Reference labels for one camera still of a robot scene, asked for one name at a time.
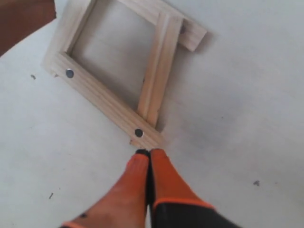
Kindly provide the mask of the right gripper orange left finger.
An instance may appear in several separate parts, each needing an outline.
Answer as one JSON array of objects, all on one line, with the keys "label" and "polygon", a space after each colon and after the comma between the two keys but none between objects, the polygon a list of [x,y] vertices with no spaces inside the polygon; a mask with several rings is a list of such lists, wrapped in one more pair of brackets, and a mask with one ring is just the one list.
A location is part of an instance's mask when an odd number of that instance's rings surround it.
[{"label": "right gripper orange left finger", "polygon": [[143,228],[147,200],[149,152],[137,150],[117,183],[91,208],[63,228]]}]

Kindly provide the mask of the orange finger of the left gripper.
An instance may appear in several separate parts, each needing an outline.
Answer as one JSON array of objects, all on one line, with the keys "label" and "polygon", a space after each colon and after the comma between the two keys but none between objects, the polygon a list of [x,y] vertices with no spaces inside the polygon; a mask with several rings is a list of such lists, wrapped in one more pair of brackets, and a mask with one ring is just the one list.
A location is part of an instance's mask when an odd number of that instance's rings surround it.
[{"label": "orange finger of the left gripper", "polygon": [[0,54],[56,18],[53,0],[2,0],[0,2]]}]

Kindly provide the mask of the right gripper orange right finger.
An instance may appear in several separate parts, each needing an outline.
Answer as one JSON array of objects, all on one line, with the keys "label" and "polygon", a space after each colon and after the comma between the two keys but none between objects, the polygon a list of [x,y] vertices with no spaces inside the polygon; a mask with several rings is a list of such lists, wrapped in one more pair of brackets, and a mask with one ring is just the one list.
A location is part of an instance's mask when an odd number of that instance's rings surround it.
[{"label": "right gripper orange right finger", "polygon": [[166,152],[150,151],[154,201],[153,228],[238,228],[200,199],[179,175]]}]

